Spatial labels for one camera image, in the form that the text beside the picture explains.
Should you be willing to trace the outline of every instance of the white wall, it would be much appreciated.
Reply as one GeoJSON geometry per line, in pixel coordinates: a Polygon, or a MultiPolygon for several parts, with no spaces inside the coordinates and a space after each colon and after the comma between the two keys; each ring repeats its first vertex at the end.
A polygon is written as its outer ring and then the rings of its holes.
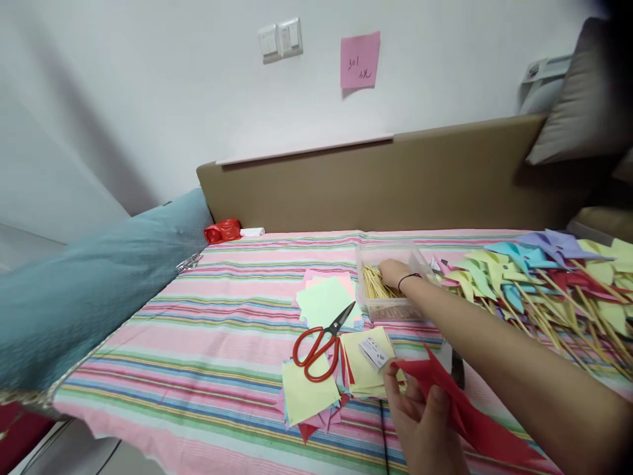
{"type": "Polygon", "coordinates": [[[5,34],[14,84],[131,212],[188,191],[198,165],[244,147],[350,124],[401,133],[514,115],[526,65],[573,51],[592,13],[578,0],[19,5],[16,24],[35,25],[46,64],[33,75],[33,44],[5,34]],[[264,66],[256,30],[294,16],[304,54],[264,66]],[[340,38],[375,30],[376,88],[343,98],[340,38]]]}
{"type": "Polygon", "coordinates": [[[0,274],[60,252],[64,245],[0,224],[0,274]]]}
{"type": "Polygon", "coordinates": [[[11,267],[31,243],[37,247],[37,236],[54,241],[42,244],[47,249],[58,248],[126,217],[83,162],[33,118],[0,71],[0,249],[16,249],[11,267]]]}

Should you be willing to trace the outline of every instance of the wall switch panel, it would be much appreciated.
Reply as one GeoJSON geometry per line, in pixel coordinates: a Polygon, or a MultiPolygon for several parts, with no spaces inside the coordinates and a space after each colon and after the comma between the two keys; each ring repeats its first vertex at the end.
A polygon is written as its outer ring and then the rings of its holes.
{"type": "Polygon", "coordinates": [[[264,64],[303,54],[301,22],[298,18],[266,26],[257,32],[264,64]]]}

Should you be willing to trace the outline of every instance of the black bracelet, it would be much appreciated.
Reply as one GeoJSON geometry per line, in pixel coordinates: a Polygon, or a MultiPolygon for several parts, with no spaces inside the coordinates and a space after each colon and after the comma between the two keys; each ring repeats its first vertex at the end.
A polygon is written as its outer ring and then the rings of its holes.
{"type": "Polygon", "coordinates": [[[413,276],[416,276],[416,277],[422,278],[422,276],[421,276],[420,274],[418,274],[417,272],[415,272],[415,273],[413,273],[413,274],[409,274],[409,275],[404,276],[403,278],[401,278],[401,279],[400,279],[400,281],[399,281],[399,283],[398,283],[398,291],[399,291],[401,294],[403,294],[404,292],[402,292],[402,291],[400,290],[400,284],[401,284],[401,283],[402,283],[402,281],[403,281],[403,280],[405,280],[407,277],[413,277],[413,276]]]}

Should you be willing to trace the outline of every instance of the blue pillow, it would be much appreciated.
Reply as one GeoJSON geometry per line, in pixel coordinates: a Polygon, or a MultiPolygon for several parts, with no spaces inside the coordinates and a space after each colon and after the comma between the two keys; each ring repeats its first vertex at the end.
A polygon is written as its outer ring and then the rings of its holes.
{"type": "Polygon", "coordinates": [[[46,391],[207,246],[201,189],[0,276],[0,389],[46,391]]]}

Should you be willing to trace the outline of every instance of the forearm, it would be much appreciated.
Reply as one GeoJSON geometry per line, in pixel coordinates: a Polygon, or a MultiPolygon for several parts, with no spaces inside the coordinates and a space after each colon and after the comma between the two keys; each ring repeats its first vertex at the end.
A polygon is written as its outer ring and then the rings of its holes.
{"type": "Polygon", "coordinates": [[[626,400],[465,299],[420,278],[400,288],[565,473],[607,473],[627,435],[626,400]]]}

